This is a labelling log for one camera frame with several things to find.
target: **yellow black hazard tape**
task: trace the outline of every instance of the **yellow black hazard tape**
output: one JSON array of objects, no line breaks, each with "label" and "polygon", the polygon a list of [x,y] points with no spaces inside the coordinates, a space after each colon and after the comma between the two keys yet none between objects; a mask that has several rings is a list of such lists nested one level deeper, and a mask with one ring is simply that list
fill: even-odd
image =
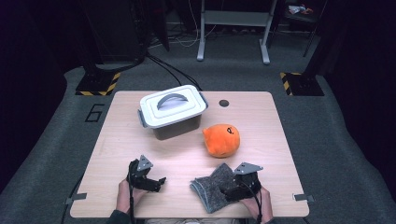
[{"label": "yellow black hazard tape", "polygon": [[280,73],[280,77],[282,78],[283,87],[285,88],[286,94],[292,96],[293,92],[291,91],[287,75],[300,76],[301,73]]},{"label": "yellow black hazard tape", "polygon": [[85,95],[85,96],[110,95],[114,91],[114,88],[116,88],[116,84],[117,81],[119,80],[119,77],[120,77],[120,73],[114,75],[106,91],[76,91],[76,95]]}]

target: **round hole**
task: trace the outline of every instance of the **round hole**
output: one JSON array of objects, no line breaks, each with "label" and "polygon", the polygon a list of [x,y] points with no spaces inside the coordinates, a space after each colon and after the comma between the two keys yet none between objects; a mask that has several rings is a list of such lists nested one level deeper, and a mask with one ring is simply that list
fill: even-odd
[{"label": "round hole", "polygon": [[227,100],[219,101],[219,105],[221,105],[222,107],[227,107],[229,104],[230,104],[230,102],[228,102]]}]

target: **gray carpet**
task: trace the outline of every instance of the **gray carpet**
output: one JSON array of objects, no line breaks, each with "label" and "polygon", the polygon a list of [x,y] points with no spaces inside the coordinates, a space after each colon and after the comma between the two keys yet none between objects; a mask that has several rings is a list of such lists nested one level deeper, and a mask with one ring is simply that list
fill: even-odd
[{"label": "gray carpet", "polygon": [[[204,91],[269,91],[288,138],[291,154],[309,204],[306,218],[322,223],[396,223],[396,204],[380,173],[364,159],[349,136],[341,111],[323,77],[325,96],[288,96],[280,72],[303,72],[314,51],[303,58],[306,39],[277,35],[269,49],[271,64],[263,65],[259,35],[217,36],[206,42],[205,60],[196,61],[198,43],[186,48],[171,44],[149,52],[194,77]],[[0,223],[61,223],[64,200],[90,159],[106,118],[110,96],[76,96],[82,68],[65,74],[68,87],[58,110],[35,148],[0,196]],[[191,84],[178,76],[182,84]],[[149,59],[122,72],[115,91],[162,91],[177,81]],[[98,122],[85,122],[94,104],[103,110]],[[302,218],[278,218],[278,223],[305,223]],[[64,223],[105,223],[75,219]]]}]

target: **container handle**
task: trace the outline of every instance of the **container handle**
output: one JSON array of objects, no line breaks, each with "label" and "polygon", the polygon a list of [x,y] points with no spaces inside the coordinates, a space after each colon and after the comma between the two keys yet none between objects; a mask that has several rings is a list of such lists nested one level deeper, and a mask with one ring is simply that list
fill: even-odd
[{"label": "container handle", "polygon": [[157,104],[157,109],[160,109],[161,106],[163,106],[163,103],[165,103],[167,100],[169,100],[170,98],[180,98],[182,101],[189,101],[184,95],[182,94],[178,94],[178,93],[171,93],[171,94],[167,94],[165,95]]}]

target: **person's arm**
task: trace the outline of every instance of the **person's arm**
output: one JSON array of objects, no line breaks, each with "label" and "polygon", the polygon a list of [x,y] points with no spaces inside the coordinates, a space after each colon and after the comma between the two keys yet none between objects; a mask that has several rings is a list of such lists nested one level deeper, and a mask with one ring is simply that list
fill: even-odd
[{"label": "person's arm", "polygon": [[[143,189],[134,189],[132,196],[134,197],[134,207],[139,203],[140,199],[147,193]],[[130,219],[130,194],[129,183],[126,179],[119,183],[119,194],[117,195],[116,209],[107,220],[106,224],[128,224]]]},{"label": "person's arm", "polygon": [[[274,216],[271,205],[270,191],[262,187],[260,192],[257,193],[257,198],[262,203],[262,224],[270,223]],[[256,200],[253,198],[243,199],[240,201],[250,212],[250,214],[256,219],[259,215],[259,206]]]}]

